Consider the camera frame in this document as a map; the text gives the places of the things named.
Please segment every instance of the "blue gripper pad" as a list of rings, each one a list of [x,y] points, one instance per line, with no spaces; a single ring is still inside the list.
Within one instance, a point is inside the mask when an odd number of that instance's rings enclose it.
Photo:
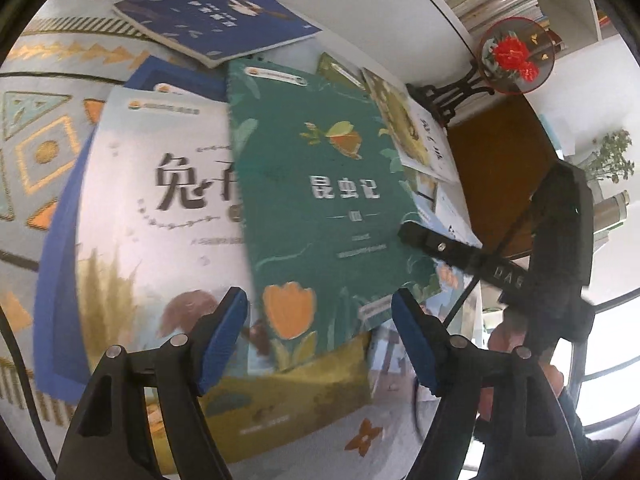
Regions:
[[[204,395],[218,384],[248,314],[246,293],[236,286],[230,288],[213,314],[201,318],[191,332],[191,358],[198,394]]]
[[[409,301],[413,303],[412,308],[407,305]],[[438,387],[436,357],[414,317],[418,315],[427,316],[407,289],[398,290],[391,299],[391,316],[420,384],[435,394]]]

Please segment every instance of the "green book cover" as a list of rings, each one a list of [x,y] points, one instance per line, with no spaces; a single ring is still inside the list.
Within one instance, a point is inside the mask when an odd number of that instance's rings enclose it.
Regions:
[[[364,83],[356,75],[347,70],[341,63],[326,52],[323,52],[320,56],[316,73],[332,83],[345,85],[354,90],[367,91]]]
[[[402,286],[420,302],[433,260],[401,244],[420,221],[398,152],[364,92],[273,63],[235,60],[228,98],[244,236],[276,368],[390,319]]]

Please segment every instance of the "person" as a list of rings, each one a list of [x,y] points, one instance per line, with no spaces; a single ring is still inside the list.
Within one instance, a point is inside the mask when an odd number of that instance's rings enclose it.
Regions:
[[[507,307],[504,319],[492,332],[487,343],[489,350],[496,352],[511,352],[517,346],[522,346],[527,335],[527,318]],[[575,452],[580,463],[582,478],[593,478],[605,462],[616,450],[617,440],[591,440],[584,433],[584,427],[575,412],[574,403],[564,387],[564,374],[555,366],[539,361],[545,373],[546,380],[558,398],[558,403],[564,413],[569,431],[574,440]],[[494,389],[483,388],[478,403],[478,419],[474,430],[474,438],[486,444],[490,437],[491,410],[494,403]]]

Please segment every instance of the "human hand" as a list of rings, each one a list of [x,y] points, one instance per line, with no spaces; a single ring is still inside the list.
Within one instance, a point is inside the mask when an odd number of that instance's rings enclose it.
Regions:
[[[516,346],[522,346],[527,329],[515,326],[510,322],[502,322],[492,332],[487,344],[489,350],[496,352],[511,352]],[[546,380],[551,385],[551,389],[556,397],[564,388],[564,375],[555,366],[548,363],[539,363],[545,374]],[[494,405],[494,389],[483,388],[480,391],[480,402],[478,403],[478,413],[484,420],[491,420],[491,410]]]

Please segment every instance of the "white bookshelf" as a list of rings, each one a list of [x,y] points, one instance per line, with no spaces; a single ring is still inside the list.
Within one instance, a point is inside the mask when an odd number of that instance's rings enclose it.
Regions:
[[[550,27],[566,43],[559,57],[567,56],[586,46],[606,40],[618,32],[613,25],[600,29],[593,0],[538,0],[548,16]]]

